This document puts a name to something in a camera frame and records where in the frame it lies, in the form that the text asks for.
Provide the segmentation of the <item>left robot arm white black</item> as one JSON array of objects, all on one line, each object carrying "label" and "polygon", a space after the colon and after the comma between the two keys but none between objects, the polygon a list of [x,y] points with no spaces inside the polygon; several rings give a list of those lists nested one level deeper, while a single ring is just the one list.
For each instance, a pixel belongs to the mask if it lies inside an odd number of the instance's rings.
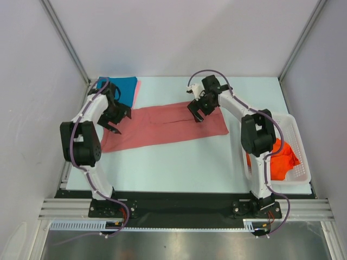
[{"label": "left robot arm white black", "polygon": [[114,189],[99,164],[102,148],[96,126],[120,134],[115,126],[125,118],[132,118],[132,108],[119,102],[115,94],[121,95],[121,91],[108,77],[98,79],[87,93],[78,114],[71,121],[60,124],[65,161],[72,163],[85,176],[92,197],[103,200],[100,210],[108,217],[119,212],[119,203],[113,200]]}]

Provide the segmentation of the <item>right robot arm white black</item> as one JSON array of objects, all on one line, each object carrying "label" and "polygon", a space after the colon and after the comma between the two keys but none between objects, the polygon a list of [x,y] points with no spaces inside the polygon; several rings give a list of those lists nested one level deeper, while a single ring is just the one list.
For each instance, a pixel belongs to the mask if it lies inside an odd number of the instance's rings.
[{"label": "right robot arm white black", "polygon": [[202,122],[217,107],[230,112],[241,124],[241,146],[251,160],[250,194],[248,214],[263,217],[275,204],[271,189],[270,157],[276,143],[272,113],[256,110],[239,99],[229,82],[221,85],[214,75],[205,77],[201,84],[188,81],[187,93],[194,99],[188,104],[188,110],[196,122]]}]

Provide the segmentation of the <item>folded blue t shirt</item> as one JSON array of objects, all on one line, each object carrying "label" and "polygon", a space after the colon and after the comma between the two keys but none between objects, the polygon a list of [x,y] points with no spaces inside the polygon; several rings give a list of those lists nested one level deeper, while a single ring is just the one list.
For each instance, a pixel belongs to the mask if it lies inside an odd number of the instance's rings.
[{"label": "folded blue t shirt", "polygon": [[110,83],[117,87],[117,89],[114,91],[115,100],[132,108],[139,86],[138,79],[134,76],[110,77]]}]

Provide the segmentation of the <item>left aluminium frame post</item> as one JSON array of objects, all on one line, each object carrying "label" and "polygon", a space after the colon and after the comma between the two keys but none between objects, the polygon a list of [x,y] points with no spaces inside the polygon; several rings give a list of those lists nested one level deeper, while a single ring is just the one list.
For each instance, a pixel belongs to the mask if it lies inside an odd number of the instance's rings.
[{"label": "left aluminium frame post", "polygon": [[42,5],[49,21],[53,25],[59,39],[61,40],[64,48],[66,49],[69,57],[71,58],[72,62],[74,63],[79,75],[83,79],[84,83],[89,86],[91,79],[89,78],[60,18],[58,17],[51,1],[49,0],[39,0],[40,4]]}]

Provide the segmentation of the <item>front aluminium frame rail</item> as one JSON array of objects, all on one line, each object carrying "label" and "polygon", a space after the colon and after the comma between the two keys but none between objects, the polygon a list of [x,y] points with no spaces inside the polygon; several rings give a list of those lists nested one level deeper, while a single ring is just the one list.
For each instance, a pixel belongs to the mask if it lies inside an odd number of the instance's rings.
[{"label": "front aluminium frame rail", "polygon": [[[119,219],[120,206],[112,202],[92,199],[46,199],[39,213],[39,219]],[[267,208],[276,220],[288,221],[333,221],[330,204],[326,199],[279,199]]]}]

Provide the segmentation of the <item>aluminium frame post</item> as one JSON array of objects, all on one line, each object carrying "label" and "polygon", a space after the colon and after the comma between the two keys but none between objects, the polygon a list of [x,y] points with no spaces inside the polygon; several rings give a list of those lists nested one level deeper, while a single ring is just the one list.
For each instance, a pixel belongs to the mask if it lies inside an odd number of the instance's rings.
[{"label": "aluminium frame post", "polygon": [[285,65],[283,66],[279,76],[278,80],[280,83],[283,82],[285,79],[287,73],[289,72],[290,68],[292,67],[293,63],[295,62],[298,54],[300,53],[301,48],[303,47],[304,43],[308,39],[311,31],[313,30],[314,26],[316,25],[317,21],[319,20],[319,17],[323,13],[326,5],[328,4],[328,0],[319,0],[317,1],[312,13],[310,14],[302,32],[299,35],[298,40],[296,41],[287,61],[285,62]]},{"label": "aluminium frame post", "polygon": [[61,40],[64,48],[66,49],[69,57],[71,58],[72,62],[74,63],[79,75],[83,79],[84,83],[89,86],[91,79],[89,78],[60,18],[58,17],[51,1],[49,0],[39,0],[40,4],[42,5],[49,21],[53,25],[59,39]]}]

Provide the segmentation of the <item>salmon pink t shirt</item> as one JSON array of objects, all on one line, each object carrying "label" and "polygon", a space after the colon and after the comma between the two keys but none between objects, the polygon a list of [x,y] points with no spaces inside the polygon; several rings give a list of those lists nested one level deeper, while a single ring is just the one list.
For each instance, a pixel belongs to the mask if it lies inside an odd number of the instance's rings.
[{"label": "salmon pink t shirt", "polygon": [[102,151],[111,153],[229,133],[219,108],[203,122],[196,122],[187,105],[188,102],[181,102],[134,109],[132,118],[125,117],[116,125],[119,134],[104,130]]}]

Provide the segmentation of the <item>right aluminium frame post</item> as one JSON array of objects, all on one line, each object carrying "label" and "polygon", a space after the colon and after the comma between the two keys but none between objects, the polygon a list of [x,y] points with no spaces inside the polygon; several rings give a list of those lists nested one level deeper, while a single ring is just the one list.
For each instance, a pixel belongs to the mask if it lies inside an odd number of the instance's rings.
[{"label": "right aluminium frame post", "polygon": [[316,25],[317,21],[319,20],[319,17],[323,13],[326,5],[328,4],[328,0],[319,0],[317,1],[312,13],[310,14],[302,32],[299,35],[298,40],[296,41],[287,61],[285,62],[285,65],[283,66],[279,76],[278,80],[280,83],[283,82],[285,79],[287,73],[289,72],[290,68],[292,67],[293,63],[295,62],[298,54],[300,53],[301,48],[303,47],[304,43],[308,39],[311,31],[313,30],[314,26]]}]

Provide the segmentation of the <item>folded light pink t shirt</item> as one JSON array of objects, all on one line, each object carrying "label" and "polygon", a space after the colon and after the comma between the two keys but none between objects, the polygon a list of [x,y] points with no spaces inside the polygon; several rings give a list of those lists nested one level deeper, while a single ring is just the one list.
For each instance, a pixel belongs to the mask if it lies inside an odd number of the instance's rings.
[{"label": "folded light pink t shirt", "polygon": [[133,97],[133,104],[132,104],[132,108],[135,108],[135,104],[136,104],[136,100],[140,91],[140,87],[141,87],[141,80],[137,81],[137,85],[135,87],[135,91],[134,91],[134,97]]}]

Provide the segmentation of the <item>white plastic basket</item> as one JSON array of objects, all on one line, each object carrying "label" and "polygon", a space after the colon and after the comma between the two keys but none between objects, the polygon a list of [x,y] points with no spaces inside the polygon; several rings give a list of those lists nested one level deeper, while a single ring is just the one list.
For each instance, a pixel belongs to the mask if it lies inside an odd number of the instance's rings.
[{"label": "white plastic basket", "polygon": [[274,113],[273,119],[279,125],[284,136],[285,147],[290,147],[298,159],[296,165],[288,170],[283,180],[271,180],[275,187],[296,187],[307,185],[311,181],[311,173],[304,151],[303,142],[298,130],[296,120],[289,114]]}]

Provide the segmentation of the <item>orange t shirt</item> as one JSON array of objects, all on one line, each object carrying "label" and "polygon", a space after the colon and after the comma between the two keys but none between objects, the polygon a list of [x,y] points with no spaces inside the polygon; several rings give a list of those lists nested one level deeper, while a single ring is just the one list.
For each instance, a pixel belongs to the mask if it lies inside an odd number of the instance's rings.
[{"label": "orange t shirt", "polygon": [[298,165],[300,161],[292,147],[284,142],[282,150],[270,159],[271,180],[284,181],[287,173]]}]

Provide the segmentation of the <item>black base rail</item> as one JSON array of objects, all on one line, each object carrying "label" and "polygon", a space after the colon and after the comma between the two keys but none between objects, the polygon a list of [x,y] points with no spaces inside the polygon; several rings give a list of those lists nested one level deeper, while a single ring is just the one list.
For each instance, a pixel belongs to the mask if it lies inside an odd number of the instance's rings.
[{"label": "black base rail", "polygon": [[[59,190],[54,198],[98,201],[89,191]],[[116,192],[112,198],[121,213],[114,220],[126,219],[131,227],[226,228],[241,226],[243,219],[276,220],[270,210],[248,214],[249,193]]]}]

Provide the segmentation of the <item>white round object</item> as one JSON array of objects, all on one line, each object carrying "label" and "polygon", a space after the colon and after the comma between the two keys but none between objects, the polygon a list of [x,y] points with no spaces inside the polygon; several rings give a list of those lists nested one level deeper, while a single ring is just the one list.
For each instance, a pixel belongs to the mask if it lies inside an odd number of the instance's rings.
[{"label": "white round object", "polygon": [[1,254],[1,259],[18,260],[24,247],[26,237],[27,222],[21,222],[8,239]]}]

